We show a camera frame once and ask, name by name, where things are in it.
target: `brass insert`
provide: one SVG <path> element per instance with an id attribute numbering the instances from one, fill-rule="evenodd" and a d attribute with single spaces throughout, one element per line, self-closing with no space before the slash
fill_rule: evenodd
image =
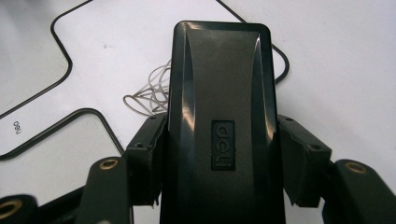
<path id="1" fill-rule="evenodd" d="M 118 160 L 110 159 L 110 160 L 102 161 L 100 163 L 99 167 L 102 170 L 110 170 L 110 169 L 113 169 L 114 167 L 116 167 L 118 164 L 119 164 Z"/>
<path id="2" fill-rule="evenodd" d="M 11 201 L 0 204 L 0 220 L 12 216 L 22 207 L 20 199 L 13 199 Z"/>
<path id="3" fill-rule="evenodd" d="M 353 171 L 358 174 L 366 174 L 366 172 L 367 172 L 366 167 L 364 167 L 363 165 L 358 164 L 354 161 L 347 162 L 346 168 L 349 169 L 350 171 Z"/>

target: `deli logo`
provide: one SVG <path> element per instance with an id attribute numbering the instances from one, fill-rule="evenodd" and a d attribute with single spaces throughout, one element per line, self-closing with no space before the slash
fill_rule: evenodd
<path id="1" fill-rule="evenodd" d="M 212 170 L 235 170 L 235 131 L 233 120 L 212 121 Z"/>

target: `black plastic device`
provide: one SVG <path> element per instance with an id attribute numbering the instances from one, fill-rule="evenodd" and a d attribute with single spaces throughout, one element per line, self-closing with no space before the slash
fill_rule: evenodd
<path id="1" fill-rule="evenodd" d="M 175 27 L 161 223 L 284 223 L 270 31 Z"/>

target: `embossed logo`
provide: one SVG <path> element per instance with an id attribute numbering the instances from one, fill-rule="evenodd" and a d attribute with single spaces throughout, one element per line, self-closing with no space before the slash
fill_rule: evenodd
<path id="1" fill-rule="evenodd" d="M 212 170 L 235 170 L 235 137 L 232 120 L 212 121 Z"/>

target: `black cord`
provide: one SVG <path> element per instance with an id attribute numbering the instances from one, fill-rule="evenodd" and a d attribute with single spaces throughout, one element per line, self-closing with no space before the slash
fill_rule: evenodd
<path id="1" fill-rule="evenodd" d="M 221 4 L 225 9 L 227 9 L 231 14 L 233 14 L 238 20 L 240 20 L 241 22 L 246 22 L 244 19 L 242 19 L 242 17 L 240 17 L 238 14 L 236 14 L 236 12 L 234 12 L 232 9 L 230 9 L 227 5 L 225 5 L 223 2 L 221 2 L 220 0 L 216 0 L 219 4 Z M 290 70 L 290 63 L 289 63 L 289 59 L 286 56 L 286 54 L 280 50 L 277 46 L 272 45 L 273 50 L 278 53 L 280 55 L 280 57 L 282 57 L 283 61 L 285 62 L 285 69 L 283 70 L 283 73 L 277 77 L 275 79 L 275 84 L 278 84 L 279 82 L 281 82 L 287 75 L 288 72 Z"/>

